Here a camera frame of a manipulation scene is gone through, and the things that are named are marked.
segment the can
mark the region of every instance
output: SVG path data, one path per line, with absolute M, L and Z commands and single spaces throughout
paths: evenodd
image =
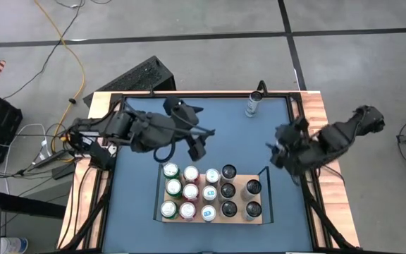
M 245 115 L 248 117 L 254 116 L 258 109 L 258 103 L 262 100 L 262 93 L 254 91 L 250 94 L 247 106 L 245 107 Z
M 261 183 L 258 180 L 250 180 L 240 192 L 240 197 L 244 201 L 251 200 L 254 196 L 261 192 Z
M 262 209 L 258 202 L 252 201 L 245 206 L 243 217 L 247 221 L 252 221 L 261 215 Z
M 203 201 L 205 204 L 212 204 L 217 197 L 217 190 L 214 186 L 203 188 Z
M 231 183 L 225 183 L 220 187 L 220 192 L 219 192 L 219 201 L 227 201 L 230 200 L 231 198 L 234 197 L 236 194 L 236 188 L 234 187 L 233 184 Z
M 196 202 L 198 200 L 198 187 L 189 183 L 183 188 L 183 197 L 189 202 Z
M 167 179 L 179 179 L 180 169 L 177 164 L 168 162 L 162 166 L 162 169 L 164 170 L 164 176 Z
M 27 250 L 27 246 L 28 242 L 26 238 L 0 238 L 0 254 L 23 254 Z
M 184 169 L 183 176 L 186 183 L 197 183 L 199 180 L 198 169 L 194 166 L 188 166 Z
M 216 218 L 216 208 L 212 205 L 205 205 L 202 208 L 202 218 L 204 222 L 212 222 Z
M 227 164 L 222 168 L 222 174 L 220 178 L 221 183 L 232 183 L 238 170 L 233 165 Z
M 181 195 L 183 194 L 183 187 L 181 186 L 180 181 L 176 179 L 171 179 L 168 181 L 166 184 L 166 192 L 172 198 L 181 198 Z
M 217 186 L 220 179 L 220 174 L 217 169 L 208 169 L 206 171 L 206 183 L 211 186 Z
M 166 219 L 176 219 L 178 216 L 178 206 L 175 202 L 167 200 L 161 205 L 161 214 Z
M 223 216 L 231 218 L 238 213 L 238 206 L 233 201 L 225 201 L 221 206 Z
M 191 202 L 185 202 L 180 207 L 180 216 L 187 222 L 191 222 L 195 218 L 195 206 Z

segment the robotic arm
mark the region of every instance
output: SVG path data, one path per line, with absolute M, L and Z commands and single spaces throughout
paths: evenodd
M 187 151 L 192 161 L 201 159 L 206 150 L 206 138 L 215 134 L 198 125 L 197 113 L 203 108 L 192 107 L 177 97 L 169 97 L 164 102 L 167 116 L 159 113 L 137 111 L 125 102 L 125 109 L 114 111 L 113 104 L 109 113 L 100 119 L 76 119 L 67 130 L 68 143 L 77 153 L 89 154 L 90 165 L 103 170 L 113 169 L 115 158 L 102 148 L 97 138 L 106 138 L 116 145 L 129 145 L 133 152 L 154 151 L 157 162 L 168 161 L 175 151 L 175 143 L 186 140 Z M 202 131 L 191 131 L 198 128 Z M 170 155 L 159 159 L 156 152 L 171 144 Z
M 285 167 L 292 177 L 301 176 L 339 158 L 357 136 L 383 130 L 383 115 L 375 107 L 361 106 L 354 113 L 347 122 L 326 125 L 311 137 L 305 136 L 309 124 L 303 117 L 277 127 L 276 144 L 268 144 L 272 150 L 271 163 Z

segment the can lid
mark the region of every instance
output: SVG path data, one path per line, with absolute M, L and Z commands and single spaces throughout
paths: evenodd
M 193 183 L 187 184 L 184 186 L 183 195 L 185 198 L 196 198 L 198 196 L 198 187 Z
M 205 205 L 202 208 L 202 218 L 210 222 L 216 218 L 216 209 L 212 205 Z
M 250 94 L 250 98 L 252 98 L 255 102 L 259 102 L 262 100 L 262 93 L 254 91 Z
M 198 169 L 194 166 L 188 166 L 184 169 L 184 177 L 189 180 L 197 179 L 199 175 Z
M 191 202 L 185 202 L 180 207 L 180 214 L 183 218 L 192 218 L 195 215 L 195 206 Z
M 174 163 L 167 163 L 163 165 L 164 175 L 166 176 L 175 176 L 178 173 L 178 165 Z
M 226 179 L 232 179 L 236 176 L 236 168 L 233 165 L 227 164 L 222 168 L 222 175 Z
M 236 194 L 236 188 L 231 183 L 225 183 L 220 188 L 220 194 L 225 198 L 232 198 Z
M 173 201 L 163 202 L 161 205 L 161 213 L 164 217 L 170 217 L 176 212 L 176 204 Z
M 233 217 L 238 212 L 238 207 L 232 201 L 226 201 L 222 204 L 222 213 L 227 217 Z
M 208 169 L 206 171 L 206 180 L 210 183 L 216 183 L 219 177 L 219 172 L 216 169 Z
M 247 190 L 251 194 L 258 194 L 261 192 L 261 183 L 258 180 L 250 180 L 247 182 Z
M 217 196 L 217 190 L 213 186 L 206 186 L 203 188 L 203 198 L 205 200 L 214 200 Z
M 176 194 L 181 191 L 181 183 L 176 179 L 172 179 L 167 182 L 167 192 L 170 194 Z
M 252 201 L 247 204 L 245 208 L 247 210 L 248 215 L 251 217 L 258 217 L 261 215 L 261 205 L 258 202 Z

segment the concrete floor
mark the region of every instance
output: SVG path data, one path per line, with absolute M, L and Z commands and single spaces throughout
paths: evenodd
M 74 11 L 54 1 L 40 2 L 62 30 L 74 16 Z M 406 1 L 285 0 L 285 5 L 293 31 L 406 28 Z M 0 17 L 4 17 L 0 18 L 0 42 L 57 39 L 33 1 L 0 0 Z M 284 31 L 277 1 L 113 0 L 107 5 L 87 1 L 66 38 L 259 31 Z M 294 40 L 307 89 L 322 91 L 330 122 L 346 120 L 361 104 L 374 105 L 384 114 L 385 130 L 358 138 L 340 163 L 361 246 L 406 253 L 406 163 L 398 154 L 395 141 L 406 122 L 406 33 Z M 157 55 L 174 73 L 179 90 L 252 89 L 261 79 L 269 89 L 298 89 L 285 37 L 90 44 L 73 45 L 72 49 L 86 70 L 85 95 L 152 55 Z M 50 50 L 51 47 L 0 48 L 0 60 L 6 61 L 0 77 L 0 95 L 9 95 L 38 72 Z M 23 110 L 23 125 L 49 126 L 59 120 L 79 84 L 79 66 L 59 47 L 46 72 L 9 102 Z M 87 113 L 87 107 L 79 103 L 66 123 L 75 117 L 86 117 Z M 41 133 L 41 129 L 32 128 L 26 133 Z M 8 171 L 26 167 L 41 141 L 17 139 L 14 147 L 20 149 L 12 151 Z M 69 181 L 51 181 L 36 191 Z M 38 183 L 9 181 L 15 195 Z M 5 191 L 2 180 L 0 191 Z M 9 225 L 8 232 L 17 232 L 10 228 Z M 49 238 L 45 237 L 49 241 L 44 242 L 44 251 L 51 250 L 51 239 L 56 240 L 59 229 L 60 226 Z M 35 241 L 42 246 L 43 240 Z

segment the yellow cable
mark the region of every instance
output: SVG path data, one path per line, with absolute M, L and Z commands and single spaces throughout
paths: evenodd
M 59 31 L 59 29 L 57 28 L 56 24 L 54 23 L 54 21 L 51 19 L 51 17 L 48 15 L 48 13 L 43 9 L 42 5 L 40 5 L 40 3 L 38 2 L 38 0 L 34 0 L 35 4 L 37 4 L 37 6 L 40 8 L 40 10 L 43 12 L 43 14 L 48 18 L 49 22 L 53 25 L 54 29 L 56 30 L 56 32 L 59 34 L 60 38 L 61 38 L 61 42 L 63 44 L 63 46 L 76 58 L 76 61 L 78 61 L 79 66 L 81 67 L 81 72 L 82 72 L 82 82 L 81 82 L 81 86 L 79 87 L 79 90 L 75 93 L 75 95 L 73 96 L 73 99 L 76 99 L 80 93 L 82 92 L 82 89 L 84 89 L 85 86 L 85 72 L 84 72 L 84 66 L 82 66 L 81 60 L 79 60 L 78 56 L 75 54 L 75 52 L 73 52 L 73 50 L 71 50 L 67 44 L 65 43 L 65 41 L 63 40 L 63 35 L 62 33 Z M 57 135 L 57 133 L 59 132 L 59 128 L 61 126 L 61 124 L 63 123 L 63 121 L 65 120 L 65 118 L 67 117 L 68 112 L 70 111 L 70 108 L 73 104 L 70 102 L 68 103 L 68 107 L 67 109 L 64 111 L 61 120 L 59 121 L 59 124 L 57 125 L 56 130 L 54 131 L 54 135 Z M 56 146 L 55 146 L 55 138 L 53 138 L 52 142 L 51 142 L 51 149 L 53 150 L 53 152 L 56 151 Z M 66 159 L 63 160 L 64 162 L 72 162 L 73 159 Z

